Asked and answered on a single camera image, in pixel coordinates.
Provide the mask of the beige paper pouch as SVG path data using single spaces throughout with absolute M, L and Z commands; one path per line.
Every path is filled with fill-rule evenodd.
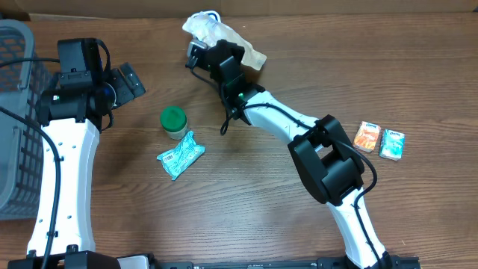
M 189 26 L 190 26 L 190 17 L 183 24 L 182 30 L 186 31 L 187 33 L 190 34 Z M 265 62 L 267 60 L 266 55 L 264 55 L 260 52 L 257 52 L 253 48 L 253 46 L 250 42 L 246 41 L 235 30 L 233 30 L 231 27 L 227 26 L 226 24 L 222 23 L 222 21 L 221 21 L 220 29 L 221 29 L 221 34 L 222 34 L 221 40 L 227 40 L 231 43 L 236 43 L 239 46 L 244 47 L 245 54 L 244 54 L 243 59 L 241 61 L 241 63 L 243 65 L 248 66 L 248 67 L 252 67 L 253 69 L 255 69 L 257 71 L 259 71 L 263 67 L 263 65 L 265 64 Z

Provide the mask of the green capped bottle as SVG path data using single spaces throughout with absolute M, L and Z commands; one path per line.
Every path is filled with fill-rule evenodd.
M 160 123 L 168 137 L 173 140 L 181 140 L 190 130 L 186 113 L 177 106 L 166 107 L 161 112 Z

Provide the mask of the teal snack packet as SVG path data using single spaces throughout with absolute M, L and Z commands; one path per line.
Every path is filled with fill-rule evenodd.
M 205 147 L 199 145 L 194 139 L 194 132 L 189 131 L 175 148 L 161 153 L 157 156 L 157 160 L 175 181 L 204 153 Z

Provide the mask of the orange snack packet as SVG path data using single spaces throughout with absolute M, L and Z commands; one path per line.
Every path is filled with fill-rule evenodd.
M 372 152 L 376 147 L 380 132 L 380 126 L 362 121 L 354 137 L 353 146 L 364 152 Z

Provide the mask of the teal Kleenex tissue pack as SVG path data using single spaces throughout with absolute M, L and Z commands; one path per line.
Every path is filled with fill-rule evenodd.
M 402 158 L 405 135 L 390 129 L 382 133 L 379 156 L 398 161 Z

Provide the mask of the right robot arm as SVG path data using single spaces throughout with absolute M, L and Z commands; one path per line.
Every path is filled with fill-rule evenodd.
M 373 165 L 353 145 L 331 115 L 320 119 L 301 114 L 279 102 L 259 84 L 246 80 L 241 68 L 245 49 L 219 40 L 208 46 L 192 40 L 187 50 L 189 69 L 210 73 L 206 83 L 219 94 L 226 119 L 243 120 L 288 145 L 305 189 L 329 207 L 346 247 L 348 268 L 389 268 L 391 257 L 379 241 L 368 215 L 362 174 Z

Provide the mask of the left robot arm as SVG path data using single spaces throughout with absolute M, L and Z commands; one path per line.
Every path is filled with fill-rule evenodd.
M 91 224 L 93 162 L 103 117 L 146 90 L 131 65 L 111 67 L 96 38 L 58 41 L 60 72 L 35 104 L 43 139 L 37 219 L 27 256 L 9 268 L 153 268 L 149 254 L 111 257 L 96 252 Z

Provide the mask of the white barcode scanner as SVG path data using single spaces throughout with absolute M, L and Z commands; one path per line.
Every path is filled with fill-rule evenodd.
M 190 33 L 194 38 L 212 47 L 221 39 L 221 18 L 216 11 L 202 11 L 190 17 Z

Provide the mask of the grey plastic mesh basket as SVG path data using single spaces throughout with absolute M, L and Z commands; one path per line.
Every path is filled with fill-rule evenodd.
M 1 21 L 1 62 L 34 58 L 30 28 L 13 19 Z M 1 68 L 1 106 L 37 125 L 34 105 L 52 75 L 42 62 Z M 37 216 L 43 169 L 43 142 L 31 127 L 1 114 L 1 219 Z

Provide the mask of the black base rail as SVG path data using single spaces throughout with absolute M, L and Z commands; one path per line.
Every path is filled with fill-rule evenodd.
M 318 258 L 315 261 L 282 262 L 160 262 L 152 254 L 118 258 L 121 269 L 344 269 L 356 268 L 345 257 Z

